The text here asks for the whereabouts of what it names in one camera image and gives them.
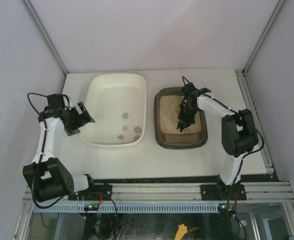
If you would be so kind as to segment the dark translucent litter box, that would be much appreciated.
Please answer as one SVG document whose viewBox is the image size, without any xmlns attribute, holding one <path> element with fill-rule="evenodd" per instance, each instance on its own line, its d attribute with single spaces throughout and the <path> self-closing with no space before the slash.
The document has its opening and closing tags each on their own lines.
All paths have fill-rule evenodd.
<svg viewBox="0 0 294 240">
<path fill-rule="evenodd" d="M 195 123 L 186 129 L 191 133 L 177 129 L 180 103 L 184 96 L 180 87 L 161 89 L 154 97 L 153 123 L 155 140 L 165 149 L 185 150 L 202 147 L 208 140 L 207 123 L 204 111 L 195 116 Z"/>
</svg>

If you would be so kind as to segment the black slotted litter scoop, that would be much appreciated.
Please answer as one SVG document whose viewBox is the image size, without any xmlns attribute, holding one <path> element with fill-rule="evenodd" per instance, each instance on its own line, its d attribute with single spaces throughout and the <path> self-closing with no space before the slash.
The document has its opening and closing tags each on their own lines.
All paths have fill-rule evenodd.
<svg viewBox="0 0 294 240">
<path fill-rule="evenodd" d="M 184 100 L 180 103 L 179 105 L 179 113 L 178 113 L 178 121 L 182 120 L 185 122 L 186 124 L 186 114 L 185 114 L 185 103 Z"/>
</svg>

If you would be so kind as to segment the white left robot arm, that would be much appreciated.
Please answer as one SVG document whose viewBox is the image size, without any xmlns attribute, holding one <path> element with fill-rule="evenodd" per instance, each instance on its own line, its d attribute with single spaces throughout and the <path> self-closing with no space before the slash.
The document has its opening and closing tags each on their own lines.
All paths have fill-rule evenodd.
<svg viewBox="0 0 294 240">
<path fill-rule="evenodd" d="M 45 98 L 47 106 L 36 112 L 40 126 L 38 147 L 31 164 L 22 170 L 35 205 L 87 190 L 92 179 L 88 174 L 73 176 L 59 154 L 62 137 L 79 134 L 94 119 L 83 102 L 73 105 L 66 94 L 55 93 Z"/>
</svg>

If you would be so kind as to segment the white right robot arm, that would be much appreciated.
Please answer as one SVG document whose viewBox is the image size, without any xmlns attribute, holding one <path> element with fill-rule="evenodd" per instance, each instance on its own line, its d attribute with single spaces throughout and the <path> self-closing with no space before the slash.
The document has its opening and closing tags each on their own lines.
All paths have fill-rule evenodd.
<svg viewBox="0 0 294 240">
<path fill-rule="evenodd" d="M 185 83 L 181 88 L 183 100 L 179 105 L 177 129 L 182 132 L 195 123 L 200 111 L 211 114 L 221 122 L 221 144 L 227 158 L 219 174 L 219 181 L 225 186 L 232 186 L 240 181 L 240 172 L 244 159 L 253 154 L 261 133 L 255 126 L 249 109 L 234 110 L 228 107 L 204 87 L 197 89 L 193 83 Z"/>
</svg>

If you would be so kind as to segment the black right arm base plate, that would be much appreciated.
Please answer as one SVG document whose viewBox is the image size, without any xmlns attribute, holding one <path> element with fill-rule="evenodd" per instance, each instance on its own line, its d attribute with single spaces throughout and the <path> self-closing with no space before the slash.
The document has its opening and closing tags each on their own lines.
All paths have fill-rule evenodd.
<svg viewBox="0 0 294 240">
<path fill-rule="evenodd" d="M 227 201 L 227 200 L 247 200 L 245 186 L 243 184 L 220 185 L 202 184 L 200 186 L 201 199 L 203 201 Z"/>
</svg>

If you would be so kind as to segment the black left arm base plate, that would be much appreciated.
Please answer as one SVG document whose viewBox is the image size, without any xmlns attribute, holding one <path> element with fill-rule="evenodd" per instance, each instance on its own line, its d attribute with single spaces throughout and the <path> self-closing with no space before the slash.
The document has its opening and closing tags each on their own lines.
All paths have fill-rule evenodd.
<svg viewBox="0 0 294 240">
<path fill-rule="evenodd" d="M 108 201 L 112 196 L 113 186 L 110 184 L 95 184 L 86 190 L 78 191 L 68 196 L 69 201 Z"/>
</svg>

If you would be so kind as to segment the white plastic bin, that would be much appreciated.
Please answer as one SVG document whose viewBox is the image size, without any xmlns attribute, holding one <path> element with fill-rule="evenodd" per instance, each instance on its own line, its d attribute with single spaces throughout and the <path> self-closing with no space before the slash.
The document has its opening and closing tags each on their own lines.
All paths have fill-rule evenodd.
<svg viewBox="0 0 294 240">
<path fill-rule="evenodd" d="M 143 138 L 147 114 L 147 84 L 143 76 L 135 73 L 99 75 L 91 81 L 84 105 L 95 120 L 80 130 L 86 144 L 125 147 Z M 127 119 L 122 118 L 124 113 L 128 114 Z M 141 132 L 135 132 L 135 127 L 140 127 Z"/>
</svg>

